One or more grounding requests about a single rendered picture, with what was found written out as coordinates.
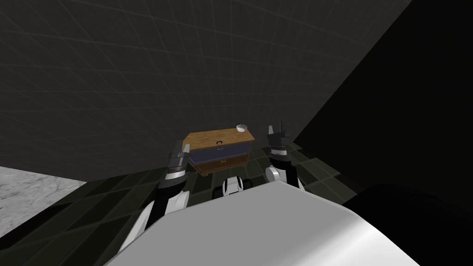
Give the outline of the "brown drawer front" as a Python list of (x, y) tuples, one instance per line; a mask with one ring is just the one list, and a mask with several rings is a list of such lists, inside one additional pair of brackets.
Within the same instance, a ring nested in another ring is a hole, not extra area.
[(231, 157), (227, 159), (220, 159), (211, 161), (209, 163), (202, 163), (193, 165), (193, 168), (201, 175), (207, 176), (211, 173), (219, 172), (234, 167), (245, 166), (248, 163), (249, 154), (242, 156)]

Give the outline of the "blue drawer front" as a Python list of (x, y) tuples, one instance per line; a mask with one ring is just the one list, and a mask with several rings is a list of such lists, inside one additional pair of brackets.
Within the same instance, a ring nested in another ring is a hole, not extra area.
[(189, 160), (191, 164), (197, 165), (242, 156), (249, 153), (251, 145), (251, 142), (239, 142), (228, 146), (191, 151)]

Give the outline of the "wooden dresser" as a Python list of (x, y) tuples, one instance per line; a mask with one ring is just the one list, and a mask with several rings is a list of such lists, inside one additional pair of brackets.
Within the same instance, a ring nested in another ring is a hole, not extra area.
[[(217, 141), (223, 141), (223, 144), (217, 145)], [(213, 147), (233, 145), (239, 142), (251, 142), (253, 144), (254, 141), (255, 138), (249, 132), (249, 130), (241, 133), (238, 132), (235, 127), (229, 129), (189, 133), (188, 136), (186, 136), (186, 138), (183, 140), (183, 144), (190, 144), (191, 152)]]

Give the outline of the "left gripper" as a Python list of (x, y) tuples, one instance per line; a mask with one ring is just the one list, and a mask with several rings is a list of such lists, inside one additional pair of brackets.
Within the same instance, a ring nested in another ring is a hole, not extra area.
[(177, 142), (172, 153), (169, 154), (169, 161), (167, 168), (170, 171), (183, 171), (188, 166), (188, 158), (190, 153), (190, 144), (184, 144), (182, 150), (182, 143)]

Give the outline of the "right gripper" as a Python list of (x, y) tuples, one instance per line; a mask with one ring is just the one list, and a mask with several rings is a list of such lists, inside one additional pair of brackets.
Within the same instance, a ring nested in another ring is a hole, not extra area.
[(268, 127), (267, 139), (271, 149), (282, 149), (290, 144), (290, 133), (284, 131), (284, 122), (279, 121), (279, 133), (275, 133), (273, 126)]

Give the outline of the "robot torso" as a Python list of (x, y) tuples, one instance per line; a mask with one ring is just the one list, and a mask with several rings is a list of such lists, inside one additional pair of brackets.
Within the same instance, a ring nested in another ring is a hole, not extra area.
[(419, 266), (353, 211), (275, 181), (162, 216), (105, 266)]

